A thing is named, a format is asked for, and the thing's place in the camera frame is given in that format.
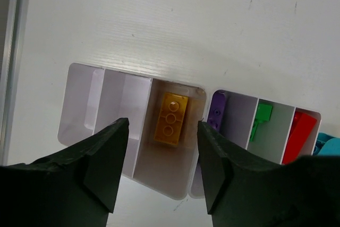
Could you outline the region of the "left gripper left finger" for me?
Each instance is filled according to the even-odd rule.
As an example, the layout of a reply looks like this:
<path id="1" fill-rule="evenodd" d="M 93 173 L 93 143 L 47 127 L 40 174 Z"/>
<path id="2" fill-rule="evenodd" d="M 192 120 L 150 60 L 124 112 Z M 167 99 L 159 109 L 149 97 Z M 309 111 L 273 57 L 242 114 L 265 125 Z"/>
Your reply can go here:
<path id="1" fill-rule="evenodd" d="M 105 226 L 129 138 L 120 118 L 30 164 L 1 167 L 1 226 Z"/>

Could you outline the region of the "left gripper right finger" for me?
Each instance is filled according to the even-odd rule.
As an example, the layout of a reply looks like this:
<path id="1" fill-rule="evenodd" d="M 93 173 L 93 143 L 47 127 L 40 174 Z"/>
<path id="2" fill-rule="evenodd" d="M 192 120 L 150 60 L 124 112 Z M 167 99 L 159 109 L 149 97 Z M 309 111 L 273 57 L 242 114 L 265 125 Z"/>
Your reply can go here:
<path id="1" fill-rule="evenodd" d="M 339 157 L 261 158 L 199 122 L 199 162 L 214 226 L 339 226 Z"/>

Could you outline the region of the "purple lego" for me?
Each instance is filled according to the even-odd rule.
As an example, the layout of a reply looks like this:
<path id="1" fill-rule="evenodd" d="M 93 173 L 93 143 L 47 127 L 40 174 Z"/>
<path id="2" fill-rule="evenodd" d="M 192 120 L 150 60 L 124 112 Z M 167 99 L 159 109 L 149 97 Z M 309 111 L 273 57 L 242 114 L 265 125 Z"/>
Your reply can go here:
<path id="1" fill-rule="evenodd" d="M 227 101 L 226 94 L 221 90 L 216 91 L 211 99 L 207 123 L 217 132 L 220 131 L 226 101 Z"/>

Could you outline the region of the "green square lego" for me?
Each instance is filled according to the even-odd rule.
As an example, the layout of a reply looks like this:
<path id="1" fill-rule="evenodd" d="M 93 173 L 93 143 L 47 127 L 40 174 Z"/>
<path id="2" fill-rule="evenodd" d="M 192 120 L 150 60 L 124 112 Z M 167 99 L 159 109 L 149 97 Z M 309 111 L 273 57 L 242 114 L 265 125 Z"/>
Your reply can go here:
<path id="1" fill-rule="evenodd" d="M 258 104 L 250 134 L 250 141 L 253 141 L 258 125 L 268 122 L 270 120 L 272 109 L 273 106 L 270 104 L 266 103 Z"/>

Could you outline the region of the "red lego brick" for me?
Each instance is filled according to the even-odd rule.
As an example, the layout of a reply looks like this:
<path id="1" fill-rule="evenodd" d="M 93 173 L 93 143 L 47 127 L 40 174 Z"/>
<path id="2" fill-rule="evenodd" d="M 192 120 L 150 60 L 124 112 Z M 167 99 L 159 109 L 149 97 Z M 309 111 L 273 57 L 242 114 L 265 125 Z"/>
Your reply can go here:
<path id="1" fill-rule="evenodd" d="M 302 147 L 306 143 L 316 123 L 317 119 L 311 115 L 301 111 L 295 111 L 282 159 L 283 165 L 293 162 L 299 156 Z"/>

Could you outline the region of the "teal rounded lego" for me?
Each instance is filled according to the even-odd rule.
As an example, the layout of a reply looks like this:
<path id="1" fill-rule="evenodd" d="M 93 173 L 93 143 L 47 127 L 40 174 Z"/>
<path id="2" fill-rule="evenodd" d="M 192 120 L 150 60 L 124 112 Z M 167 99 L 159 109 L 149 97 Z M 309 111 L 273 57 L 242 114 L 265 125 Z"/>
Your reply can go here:
<path id="1" fill-rule="evenodd" d="M 317 141 L 314 146 L 313 155 L 322 156 L 339 156 L 339 138 L 328 135 L 326 133 L 318 133 Z"/>

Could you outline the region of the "yellow lego brick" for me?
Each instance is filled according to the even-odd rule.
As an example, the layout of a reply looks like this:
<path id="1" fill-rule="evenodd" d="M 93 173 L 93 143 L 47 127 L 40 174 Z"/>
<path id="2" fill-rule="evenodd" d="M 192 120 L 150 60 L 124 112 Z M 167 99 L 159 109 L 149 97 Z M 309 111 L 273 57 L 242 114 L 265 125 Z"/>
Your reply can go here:
<path id="1" fill-rule="evenodd" d="M 177 147 L 179 145 L 189 97 L 171 92 L 163 93 L 154 131 L 154 141 Z"/>

